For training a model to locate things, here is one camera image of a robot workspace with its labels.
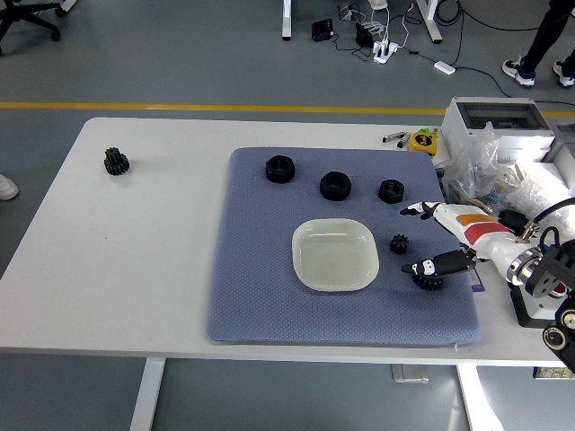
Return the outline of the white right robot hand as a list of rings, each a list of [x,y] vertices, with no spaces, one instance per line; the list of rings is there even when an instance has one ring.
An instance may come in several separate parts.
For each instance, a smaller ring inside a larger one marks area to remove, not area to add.
[[[405,264],[402,266],[404,273],[441,278],[472,268],[477,259],[486,259],[494,263],[504,279],[517,285],[520,269],[535,256],[533,248],[519,242],[513,232],[479,207],[422,201],[406,207],[401,213],[434,219],[466,247]]]

